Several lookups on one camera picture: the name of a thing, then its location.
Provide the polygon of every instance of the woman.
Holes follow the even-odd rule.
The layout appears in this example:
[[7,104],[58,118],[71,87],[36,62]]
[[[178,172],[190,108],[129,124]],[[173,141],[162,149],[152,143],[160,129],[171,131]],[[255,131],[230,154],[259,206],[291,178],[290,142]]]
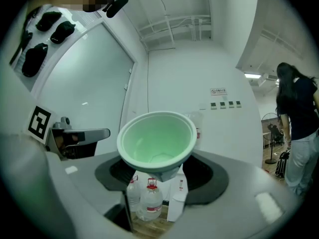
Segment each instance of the woman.
[[309,187],[319,155],[319,118],[314,108],[315,102],[319,110],[319,91],[314,78],[303,75],[290,64],[279,64],[277,75],[277,114],[291,146],[285,180],[295,194],[301,195]]

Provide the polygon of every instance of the ceiling light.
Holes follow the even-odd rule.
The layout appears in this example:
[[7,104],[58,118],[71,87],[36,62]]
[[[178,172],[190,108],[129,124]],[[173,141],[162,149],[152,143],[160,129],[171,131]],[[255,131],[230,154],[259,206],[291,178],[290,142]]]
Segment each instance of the ceiling light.
[[246,78],[259,79],[261,75],[258,74],[245,74]]

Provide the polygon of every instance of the floor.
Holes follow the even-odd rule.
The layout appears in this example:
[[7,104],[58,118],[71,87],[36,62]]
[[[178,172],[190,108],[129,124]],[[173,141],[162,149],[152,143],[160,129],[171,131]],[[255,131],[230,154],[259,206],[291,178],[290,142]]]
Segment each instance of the floor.
[[173,222],[166,220],[167,212],[168,206],[163,205],[160,216],[149,222],[142,221],[135,213],[131,213],[133,234],[141,239],[159,238],[174,225]]
[[[274,146],[273,152],[277,153],[277,155],[273,154],[273,158],[278,160],[280,154],[284,152],[285,150],[287,150],[287,145]],[[270,158],[270,152],[271,152],[271,147],[268,148],[268,146],[266,146],[263,152],[262,168],[264,170],[267,170],[274,177],[275,180],[285,185],[285,180],[275,175],[277,164],[269,165],[265,163],[265,160]],[[163,235],[166,231],[168,231],[174,225],[173,222],[168,222],[166,220],[167,212],[168,212],[168,206],[163,206],[161,215],[157,219],[150,222],[144,222],[140,220],[135,215],[135,213],[131,213],[131,219],[133,224],[133,234],[141,239],[159,238],[161,235]]]
[[[280,145],[276,145],[273,147],[273,158],[276,160],[279,160],[279,156],[282,152],[287,150],[287,144],[284,144],[282,146]],[[262,168],[264,170],[267,170],[273,177],[275,180],[279,181],[281,184],[286,184],[285,180],[283,178],[277,177],[275,175],[275,171],[276,171],[276,167],[277,164],[266,164],[265,160],[266,159],[270,159],[270,153],[271,153],[271,146],[270,148],[266,145],[266,147],[264,148],[264,152],[263,152],[263,164],[262,164]]]

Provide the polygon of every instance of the door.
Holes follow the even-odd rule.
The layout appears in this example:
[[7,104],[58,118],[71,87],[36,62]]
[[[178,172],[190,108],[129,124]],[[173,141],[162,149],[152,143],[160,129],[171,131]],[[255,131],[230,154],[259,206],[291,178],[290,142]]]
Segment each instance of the door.
[[116,139],[133,61],[99,24],[59,60],[47,79],[39,103],[70,119],[73,129],[108,128],[95,155],[116,151]]

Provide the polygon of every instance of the electric fan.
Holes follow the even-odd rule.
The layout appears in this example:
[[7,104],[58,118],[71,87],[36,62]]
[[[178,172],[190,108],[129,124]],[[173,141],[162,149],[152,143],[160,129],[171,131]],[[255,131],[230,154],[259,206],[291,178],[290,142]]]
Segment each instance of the electric fan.
[[263,128],[263,137],[269,144],[271,144],[271,155],[270,159],[266,159],[266,164],[275,164],[277,161],[273,158],[273,140],[276,137],[282,137],[283,135],[280,133],[281,125],[279,123],[278,117],[275,113],[266,114],[261,120],[262,128]]

